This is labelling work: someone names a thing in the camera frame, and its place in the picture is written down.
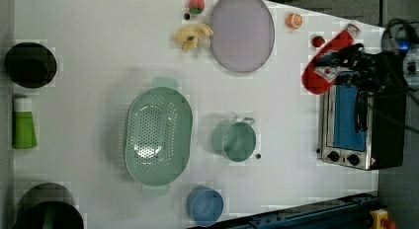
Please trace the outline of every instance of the blue cup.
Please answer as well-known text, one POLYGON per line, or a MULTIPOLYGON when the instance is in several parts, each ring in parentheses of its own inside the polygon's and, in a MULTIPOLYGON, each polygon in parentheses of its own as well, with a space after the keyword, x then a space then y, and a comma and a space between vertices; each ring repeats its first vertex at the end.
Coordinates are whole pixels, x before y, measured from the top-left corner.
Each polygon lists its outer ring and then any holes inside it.
POLYGON ((197 186, 189 194, 186 206, 189 216, 198 225, 209 227, 221 216, 224 201, 217 191, 197 186))

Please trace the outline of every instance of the white table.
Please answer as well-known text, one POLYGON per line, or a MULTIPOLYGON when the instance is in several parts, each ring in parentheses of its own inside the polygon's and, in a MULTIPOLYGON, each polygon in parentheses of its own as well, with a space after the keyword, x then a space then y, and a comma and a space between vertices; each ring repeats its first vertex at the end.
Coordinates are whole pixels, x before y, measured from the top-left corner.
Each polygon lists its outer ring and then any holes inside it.
MULTIPOLYGON (((186 22, 189 0, 16 0, 16 39, 46 44, 62 64, 47 87, 15 93, 33 99, 39 146, 15 151, 15 204, 31 187, 60 183, 73 193, 87 228, 185 228, 190 190, 203 184, 225 201, 220 220, 376 191, 378 172, 317 160, 320 97, 300 75, 315 54, 314 34, 326 42, 348 21, 266 2, 276 26, 268 62, 246 74, 225 70, 200 48, 183 53, 172 40, 187 23, 210 20, 217 0, 186 22), (304 25, 286 28, 288 12, 304 25), (146 197, 126 170, 125 117, 154 77, 176 78, 189 100, 194 125, 191 158, 168 194, 146 197), (232 164, 212 153, 211 132, 227 117, 253 116, 256 153, 232 164)), ((361 25, 369 52, 379 52, 382 29, 361 25)))

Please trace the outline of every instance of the plate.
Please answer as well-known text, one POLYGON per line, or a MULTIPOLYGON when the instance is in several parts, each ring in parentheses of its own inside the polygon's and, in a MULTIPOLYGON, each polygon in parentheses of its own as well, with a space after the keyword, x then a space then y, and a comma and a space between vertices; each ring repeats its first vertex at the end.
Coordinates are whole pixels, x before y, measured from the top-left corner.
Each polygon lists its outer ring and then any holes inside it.
POLYGON ((271 55, 275 27, 262 0, 219 0, 210 26, 214 32, 213 54, 229 70, 257 70, 271 55))

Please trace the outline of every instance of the green cup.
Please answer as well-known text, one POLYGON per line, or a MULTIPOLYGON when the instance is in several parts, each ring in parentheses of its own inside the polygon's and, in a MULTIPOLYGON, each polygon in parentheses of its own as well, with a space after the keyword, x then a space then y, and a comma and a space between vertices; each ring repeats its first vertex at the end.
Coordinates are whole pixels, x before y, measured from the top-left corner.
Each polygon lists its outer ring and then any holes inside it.
POLYGON ((31 99, 15 99, 14 109, 13 148, 30 149, 36 147, 38 142, 35 136, 31 99))
POLYGON ((252 125, 255 119, 245 117, 241 121, 225 120, 212 134, 215 152, 234 162, 248 159, 256 147, 256 133, 252 125))

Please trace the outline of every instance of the oven knob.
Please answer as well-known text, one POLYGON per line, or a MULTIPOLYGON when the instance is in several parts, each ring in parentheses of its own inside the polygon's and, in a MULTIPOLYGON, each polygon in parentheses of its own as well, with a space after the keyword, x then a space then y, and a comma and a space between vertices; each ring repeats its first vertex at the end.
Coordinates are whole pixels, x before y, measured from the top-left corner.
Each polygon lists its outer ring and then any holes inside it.
POLYGON ((332 151, 329 155, 327 155, 327 157, 330 158, 332 162, 337 162, 339 160, 339 153, 332 151))
POLYGON ((360 158, 355 154, 352 154, 347 159, 352 166, 357 166, 358 164, 360 164, 360 158))

